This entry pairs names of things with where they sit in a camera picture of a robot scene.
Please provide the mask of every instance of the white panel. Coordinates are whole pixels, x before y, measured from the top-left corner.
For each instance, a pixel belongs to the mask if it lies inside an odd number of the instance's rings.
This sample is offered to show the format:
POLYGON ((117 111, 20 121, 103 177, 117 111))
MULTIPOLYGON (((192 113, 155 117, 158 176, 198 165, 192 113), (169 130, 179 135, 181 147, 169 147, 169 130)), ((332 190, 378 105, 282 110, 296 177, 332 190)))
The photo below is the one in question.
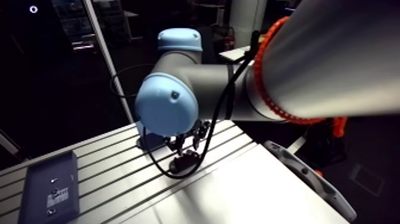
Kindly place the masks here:
MULTIPOLYGON (((231 129, 228 129, 227 131, 215 136, 215 140, 210 143, 210 148, 218 144, 222 144, 224 141, 240 133, 242 133, 242 130, 240 130, 238 127, 233 127, 231 129)), ((158 150, 158 152, 161 152, 163 155, 171 154, 171 151, 167 147, 158 150)), ((93 179, 81 183, 79 185, 79 193, 81 195, 85 194, 88 191, 103 186, 104 183, 111 182, 117 177, 126 175, 127 173, 135 171, 143 167, 144 165, 148 164, 152 164, 152 161, 149 157, 140 157, 132 161, 131 163, 127 163, 128 166, 126 167, 124 167, 123 165, 118 167, 118 170, 116 170, 116 172, 118 173, 115 173, 113 175, 99 175, 98 178, 95 177, 93 179)), ((114 182, 111 185, 101 188, 80 199, 80 211, 84 212, 92 208, 93 206, 96 206, 99 203, 109 200, 110 198, 115 197, 117 194, 121 194, 122 192, 127 191, 128 189, 133 188, 136 185, 159 174, 160 171, 158 171, 155 166, 149 166, 146 169, 143 169, 122 180, 114 182)))
POLYGON ((128 148, 136 146, 136 141, 140 138, 139 135, 119 142, 110 147, 104 148, 102 150, 96 151, 95 153, 91 153, 84 157, 80 157, 78 159, 78 169, 81 167, 87 166, 88 164, 93 164, 98 160, 102 160, 105 157, 110 157, 112 155, 118 154, 120 151, 124 151, 128 148))
POLYGON ((24 183, 25 181, 18 181, 16 183, 13 183, 11 185, 5 186, 3 188, 0 188, 0 200, 3 198, 7 198, 11 195, 14 195, 16 193, 21 193, 22 190, 24 189, 24 183))
POLYGON ((81 157, 86 154, 92 153, 95 150, 98 150, 98 149, 104 148, 104 147, 108 147, 111 144, 115 144, 115 142, 122 141, 124 139, 136 136, 138 134, 139 134, 139 132, 136 128, 129 129, 129 130, 126 130, 125 132, 110 136, 109 138, 101 139, 96 142, 93 142, 92 144, 79 147, 78 149, 74 150, 74 152, 77 157, 81 157))
POLYGON ((0 216, 20 206, 22 194, 18 194, 12 198, 0 202, 0 216))
POLYGON ((348 223, 264 147, 248 151, 156 208, 163 224, 348 223))
POLYGON ((121 224, 162 224, 157 220, 157 214, 153 208, 148 208, 135 215, 132 219, 121 224))
POLYGON ((124 163, 128 160, 132 160, 133 158, 142 155, 143 151, 139 150, 137 147, 125 151, 123 153, 119 153, 113 157, 107 158, 105 160, 99 161, 93 165, 85 167, 83 169, 78 170, 78 180, 86 180, 87 178, 96 175, 98 173, 103 172, 111 167, 118 166, 121 163, 124 163))
POLYGON ((15 182, 17 180, 23 179, 25 178, 25 175, 26 175, 26 168, 22 168, 7 175, 3 175, 0 177, 0 187, 15 182))
MULTIPOLYGON (((219 143, 218 139, 222 139, 222 138, 223 138, 222 136, 219 138, 215 138, 216 141, 214 141, 214 144, 219 143)), ((218 148, 215 149, 215 151, 224 150, 226 152, 226 154, 228 154, 228 153, 238 149, 241 145, 248 144, 251 141, 252 140, 248 136, 243 134, 240 137, 237 137, 237 138, 233 139, 232 141, 229 141, 226 144, 219 146, 218 148)), ((209 157, 213 158, 213 161, 217 161, 220 158, 213 157, 213 151, 214 150, 212 150, 210 152, 209 157)), ((152 166, 146 170, 139 172, 138 174, 142 175, 142 173, 143 173, 142 178, 148 179, 152 175, 158 174, 159 171, 154 166, 152 166)), ((157 181, 158 179, 156 179, 156 181, 151 181, 149 183, 146 183, 146 185, 140 186, 139 188, 129 191, 128 193, 126 193, 124 195, 119 195, 114 200, 96 208, 94 211, 90 211, 90 212, 84 214, 83 216, 79 217, 77 220, 75 220, 72 223, 101 223, 101 222, 107 221, 107 219, 114 217, 116 214, 124 212, 125 209, 128 209, 137 203, 147 203, 146 199, 148 197, 150 197, 154 194, 157 194, 160 191, 162 192, 163 186, 160 186, 161 183, 163 183, 163 184, 166 183, 166 184, 170 185, 170 184, 173 184, 176 182, 176 180, 171 180, 167 177, 161 177, 161 178, 165 178, 165 180, 157 181)), ((129 181, 121 183, 121 186, 125 187, 125 190, 127 190, 127 189, 129 189, 129 187, 133 187, 136 184, 137 184, 137 181, 135 181, 134 179, 129 179, 129 181)), ((119 190, 119 188, 113 187, 113 188, 108 189, 107 191, 102 192, 102 194, 96 195, 96 197, 93 197, 93 195, 88 195, 87 197, 82 198, 80 201, 84 202, 84 200, 87 200, 87 201, 85 201, 85 203, 87 203, 87 204, 84 205, 82 203, 81 210, 83 209, 83 206, 87 206, 89 203, 92 203, 93 205, 98 204, 100 201, 93 201, 93 200, 96 200, 97 197, 101 197, 102 195, 105 195, 105 194, 112 196, 116 192, 118 192, 118 190, 119 190)))
MULTIPOLYGON (((234 153, 232 153, 230 156, 228 156, 224 160, 221 160, 218 163, 214 163, 210 167, 207 167, 205 170, 201 170, 200 172, 198 172, 195 175, 185 179, 184 181, 182 181, 181 183, 177 184, 176 186, 166 190, 165 192, 155 196, 154 198, 151 198, 149 200, 151 202, 151 205, 156 204, 157 202, 163 200, 164 198, 167 198, 171 194, 179 191, 180 189, 182 189, 183 187, 189 185, 190 183, 197 181, 198 179, 200 179, 203 176, 213 172, 214 170, 218 169, 219 167, 225 166, 227 163, 230 163, 232 160, 236 159, 238 156, 242 155, 243 153, 247 152, 248 150, 250 150, 251 148, 256 147, 256 146, 257 146, 257 144, 252 142, 252 143, 246 145, 245 147, 235 151, 234 153)), ((208 154, 207 156, 208 157, 209 156, 213 156, 212 151, 210 152, 210 155, 208 154)), ((121 223, 121 222, 131 223, 130 221, 132 219, 134 219, 136 214, 138 214, 143 209, 146 209, 146 207, 145 206, 137 206, 134 209, 131 209, 131 210, 127 211, 126 213, 121 214, 119 217, 113 219, 112 221, 109 222, 109 224, 118 224, 118 223, 121 223)))
MULTIPOLYGON (((227 127, 230 127, 232 125, 232 122, 221 122, 220 124, 218 124, 215 127, 215 132, 219 132, 224 130, 227 127)), ((186 142, 184 143, 184 147, 188 147, 192 144, 192 141, 189 139, 186 140, 186 142)), ((141 149, 138 148, 134 148, 132 149, 139 151, 139 153, 142 152, 141 149)), ((170 151, 169 148, 165 147, 164 149, 159 149, 156 152, 154 152, 154 156, 155 158, 161 158, 164 156, 167 156, 169 154, 171 154, 172 152, 170 151)), ((79 194, 80 195, 85 195, 88 192, 93 191, 94 189, 97 189, 105 184, 108 184, 118 178, 121 178, 124 175, 129 175, 133 172, 135 172, 136 170, 142 168, 143 166, 149 166, 150 164, 152 164, 152 161, 150 160, 150 158, 144 158, 144 157, 139 157, 133 161, 130 161, 129 163, 126 163, 124 165, 118 166, 114 169, 111 169, 105 173, 102 173, 98 176, 95 176, 91 179, 88 179, 86 181, 83 181, 82 183, 79 184, 79 194)))

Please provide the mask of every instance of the blue circular cap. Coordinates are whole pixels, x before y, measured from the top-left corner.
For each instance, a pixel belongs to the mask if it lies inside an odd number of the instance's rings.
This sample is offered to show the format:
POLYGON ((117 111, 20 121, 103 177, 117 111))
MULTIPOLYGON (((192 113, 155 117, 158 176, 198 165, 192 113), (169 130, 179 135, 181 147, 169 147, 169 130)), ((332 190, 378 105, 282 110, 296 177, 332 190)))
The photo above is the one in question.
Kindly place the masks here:
POLYGON ((189 28, 172 28, 158 34, 158 50, 203 51, 201 35, 189 28))
POLYGON ((135 111, 147 129, 162 136, 186 133, 198 118, 193 92, 178 78, 160 72, 150 74, 143 81, 135 111))

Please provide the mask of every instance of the orange cable protector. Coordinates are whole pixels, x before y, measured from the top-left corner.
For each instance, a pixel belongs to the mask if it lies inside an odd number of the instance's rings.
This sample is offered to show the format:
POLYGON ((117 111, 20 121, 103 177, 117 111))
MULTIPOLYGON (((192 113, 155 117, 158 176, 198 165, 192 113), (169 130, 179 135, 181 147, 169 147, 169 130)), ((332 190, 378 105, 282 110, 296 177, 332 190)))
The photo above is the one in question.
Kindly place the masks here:
MULTIPOLYGON (((261 96, 264 103, 278 116, 286 119, 289 122, 296 123, 299 125, 311 125, 314 123, 318 123, 323 121, 325 118, 315 118, 315 119, 305 119, 300 117, 295 117, 293 115, 288 114, 287 112, 283 111, 279 108, 269 97, 267 91, 265 90, 263 84, 263 56, 265 53, 265 49, 267 45, 271 42, 273 35, 282 27, 282 25, 288 21, 289 17, 283 17, 280 20, 276 21, 268 32, 264 36, 264 40, 262 40, 261 46, 258 49, 257 55, 255 56, 254 61, 254 81, 255 86, 259 95, 261 96)), ((340 137, 344 134, 344 127, 346 123, 346 117, 338 117, 334 119, 334 136, 340 137)))

